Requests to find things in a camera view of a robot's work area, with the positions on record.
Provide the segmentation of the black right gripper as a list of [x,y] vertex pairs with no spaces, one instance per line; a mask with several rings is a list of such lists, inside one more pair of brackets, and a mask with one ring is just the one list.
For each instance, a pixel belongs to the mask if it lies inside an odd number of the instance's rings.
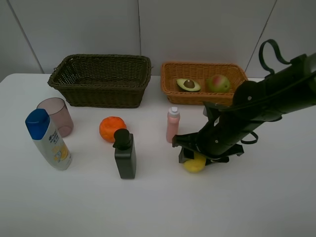
[[225,106],[205,102],[204,110],[208,122],[196,133],[175,135],[172,146],[181,146],[179,163],[195,159],[195,152],[205,156],[205,165],[228,163],[229,156],[242,155],[243,147],[238,144],[254,144],[258,135],[254,130],[259,127],[258,121],[243,120],[233,112],[224,112]]

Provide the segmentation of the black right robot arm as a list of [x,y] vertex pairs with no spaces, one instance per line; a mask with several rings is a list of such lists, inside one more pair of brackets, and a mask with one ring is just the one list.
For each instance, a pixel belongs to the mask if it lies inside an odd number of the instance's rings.
[[254,130],[263,123],[315,104],[316,56],[300,55],[288,68],[260,82],[243,82],[229,107],[205,102],[206,125],[199,132],[174,136],[172,146],[181,147],[179,163],[195,154],[204,156],[206,165],[227,163],[230,156],[244,153],[244,144],[258,141]]

